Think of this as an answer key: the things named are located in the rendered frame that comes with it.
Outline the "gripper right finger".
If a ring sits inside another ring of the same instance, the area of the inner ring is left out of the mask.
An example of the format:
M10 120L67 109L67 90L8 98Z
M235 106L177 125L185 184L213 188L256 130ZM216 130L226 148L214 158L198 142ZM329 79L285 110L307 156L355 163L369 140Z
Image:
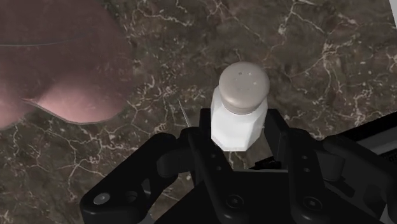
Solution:
M288 171L296 224L397 224L397 166L340 134L321 141L269 109L264 134Z

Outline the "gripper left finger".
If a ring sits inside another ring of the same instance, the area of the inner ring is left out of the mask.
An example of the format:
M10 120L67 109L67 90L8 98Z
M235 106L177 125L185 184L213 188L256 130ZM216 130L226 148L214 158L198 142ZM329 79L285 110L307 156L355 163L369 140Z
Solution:
M179 137L155 134L80 200L84 224L248 224L237 174L210 137L210 112ZM183 172L193 189L156 221L149 210Z

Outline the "white salt shaker grey cap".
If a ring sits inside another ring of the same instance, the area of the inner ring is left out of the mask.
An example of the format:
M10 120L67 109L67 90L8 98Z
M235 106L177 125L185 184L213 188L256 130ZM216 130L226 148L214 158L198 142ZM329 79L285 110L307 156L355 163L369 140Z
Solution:
M260 137L270 81L251 62L236 62L220 75L211 102L211 139L223 151L247 151Z

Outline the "pink rounded bowl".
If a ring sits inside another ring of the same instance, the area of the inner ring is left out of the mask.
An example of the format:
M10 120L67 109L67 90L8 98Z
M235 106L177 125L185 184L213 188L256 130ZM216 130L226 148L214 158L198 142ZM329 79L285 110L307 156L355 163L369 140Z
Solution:
M109 120L133 85L129 44L98 0L0 0L0 129L36 108Z

